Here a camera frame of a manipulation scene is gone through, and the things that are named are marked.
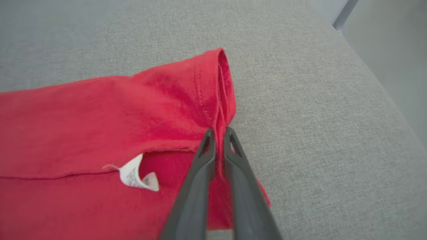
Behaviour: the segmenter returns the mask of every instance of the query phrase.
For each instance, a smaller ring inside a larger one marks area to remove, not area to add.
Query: white label
[[[142,180],[139,177],[139,165],[141,161],[142,154],[130,160],[123,167],[119,168],[113,165],[106,166],[117,168],[120,171],[120,180],[122,180],[126,186],[145,188],[155,192],[159,191],[159,182],[155,172],[147,174]]]

